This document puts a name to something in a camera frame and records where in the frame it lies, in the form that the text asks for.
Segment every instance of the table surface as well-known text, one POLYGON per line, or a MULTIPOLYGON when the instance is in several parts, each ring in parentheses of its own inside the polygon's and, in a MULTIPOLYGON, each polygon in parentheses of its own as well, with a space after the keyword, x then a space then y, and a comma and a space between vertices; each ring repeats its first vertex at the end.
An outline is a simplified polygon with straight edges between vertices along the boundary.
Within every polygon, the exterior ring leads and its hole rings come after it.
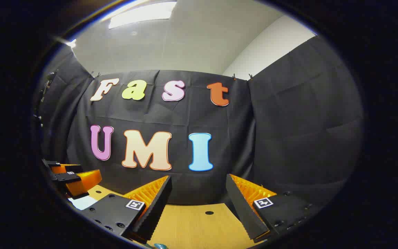
MULTIPOLYGON (((107 194, 118 194, 99 185, 88 191, 90 196, 71 200, 85 209, 107 194)), ((249 239, 242 223, 223 203, 213 205, 166 205, 150 241, 169 249, 246 249, 257 245, 249 239)))

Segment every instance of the pink letter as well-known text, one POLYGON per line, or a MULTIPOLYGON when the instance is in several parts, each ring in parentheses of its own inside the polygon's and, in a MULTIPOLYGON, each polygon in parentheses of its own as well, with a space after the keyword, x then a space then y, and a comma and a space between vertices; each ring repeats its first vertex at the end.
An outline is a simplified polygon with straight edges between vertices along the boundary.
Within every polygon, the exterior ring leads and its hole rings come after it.
POLYGON ((110 158, 110 154, 112 154, 112 126, 104 126, 102 129, 104 131, 104 152, 101 152, 98 147, 98 134, 101 131, 101 127, 93 125, 90 127, 92 131, 92 152, 95 157, 99 160, 107 161, 110 158))
POLYGON ((164 86, 164 93, 162 93, 162 99, 165 101, 180 101, 185 92, 181 89, 185 87, 183 81, 169 81, 164 86))

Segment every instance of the black fabric backdrop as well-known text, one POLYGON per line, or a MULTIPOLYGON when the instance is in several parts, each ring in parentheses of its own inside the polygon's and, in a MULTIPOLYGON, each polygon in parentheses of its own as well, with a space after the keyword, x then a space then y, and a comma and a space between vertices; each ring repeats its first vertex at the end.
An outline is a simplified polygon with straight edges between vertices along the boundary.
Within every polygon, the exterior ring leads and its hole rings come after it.
MULTIPOLYGON (((359 94, 346 66, 318 37, 250 81, 187 71, 133 71, 93 78, 74 55, 65 61, 54 62, 61 64, 60 77, 52 82, 41 108, 45 123, 42 150, 48 160, 81 163, 85 170, 100 169, 100 185, 113 191, 126 193, 168 174, 173 181, 170 204, 224 202, 234 211, 225 192, 225 175, 231 173, 272 191, 291 191, 323 205, 354 169, 362 137, 359 94), (116 77, 120 82, 100 101, 90 101, 101 80, 116 77), (139 79, 147 82, 145 97, 123 99, 126 85, 139 79), (186 84, 181 101, 166 102, 161 97, 164 84, 171 80, 186 84), (229 99, 225 107, 210 101, 207 85, 215 82, 229 89, 223 93, 229 99), (115 129, 107 161, 92 153, 92 125, 115 129), (172 169, 123 167, 123 132, 130 129, 140 131, 146 144, 155 132, 170 132, 172 169), (212 170, 188 169, 192 162, 188 135, 195 132, 212 135, 212 170)), ((98 146, 104 150, 102 131, 98 146)))

